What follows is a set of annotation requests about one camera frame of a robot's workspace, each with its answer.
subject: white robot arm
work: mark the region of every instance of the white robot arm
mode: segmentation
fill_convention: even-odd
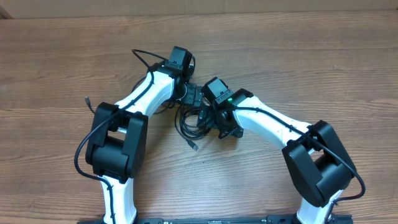
[[[128,112],[141,112],[149,118],[154,114],[155,110],[165,101],[172,97],[174,90],[174,79],[167,74],[161,72],[154,72],[154,84],[145,95],[143,95],[133,106],[129,107]],[[146,79],[141,85],[137,87],[125,99],[115,103],[120,108],[126,106],[131,100],[135,99],[144,89],[149,85],[151,80],[150,73],[147,74]],[[119,128],[118,131],[126,133],[126,129]],[[113,185],[113,208],[115,211],[115,219],[117,224],[132,224],[137,215],[137,210],[133,201],[133,182],[134,179],[128,178],[126,183],[121,184],[119,180],[106,175],[103,178],[107,179]],[[108,193],[108,187],[105,183],[101,183],[104,192],[105,201],[105,216],[103,221],[105,223],[112,223],[111,218],[111,204]]]
[[[333,128],[323,121],[311,126],[308,123],[284,116],[263,104],[259,98],[246,90],[241,89],[233,93],[222,80],[216,77],[206,83],[201,89],[201,93],[196,92],[198,88],[190,95],[187,93],[187,84],[192,74],[187,75],[186,68],[189,67],[191,57],[192,55],[185,49],[175,47],[168,61],[164,61],[162,65],[158,64],[152,69],[154,80],[149,72],[144,82],[128,97],[115,105],[102,103],[97,107],[92,129],[98,127],[98,124],[103,121],[108,121],[108,126],[90,137],[86,161],[93,166],[95,174],[106,179],[112,185],[113,204],[110,203],[108,186],[102,182],[106,211],[102,222],[108,224],[112,222],[117,224],[141,223],[140,220],[137,220],[132,186],[134,176],[144,160],[147,120],[166,100],[178,99],[180,103],[184,103],[185,101],[181,100],[184,98],[194,105],[197,93],[200,95],[198,97],[199,106],[203,106],[202,97],[206,98],[211,105],[204,107],[214,110],[213,115],[216,120],[223,120],[221,121],[223,125],[218,128],[220,134],[222,132],[231,134],[240,129],[240,134],[236,135],[240,138],[243,129],[248,129],[282,150],[294,185],[303,196],[298,212],[289,218],[294,219],[296,223],[323,224],[325,217],[329,216],[332,201],[339,197],[353,177],[341,164],[333,161],[327,154],[320,157],[317,160],[318,163],[314,163],[309,154],[320,149],[311,145],[306,138],[309,136],[317,138],[323,144],[329,144],[328,147],[333,145],[337,149],[335,153],[344,157],[346,162],[354,167],[344,147],[339,143],[340,140]],[[126,108],[119,116],[107,120],[120,108],[130,105],[132,100],[141,93],[145,94],[132,106]],[[306,136],[292,131],[292,127],[299,130],[300,133],[306,133]],[[109,137],[108,130],[126,133],[125,140]],[[111,206],[113,206],[114,214],[111,213]],[[191,223],[191,220],[186,220],[186,222],[175,220],[174,222],[184,224]],[[344,223],[352,223],[351,217]]]

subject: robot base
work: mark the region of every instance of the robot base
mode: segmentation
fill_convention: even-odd
[[[78,222],[79,224],[104,224],[102,220]],[[331,214],[328,224],[353,224],[352,215]],[[163,220],[161,218],[138,218],[134,224],[301,224],[296,215],[268,215],[263,218],[192,218]]]

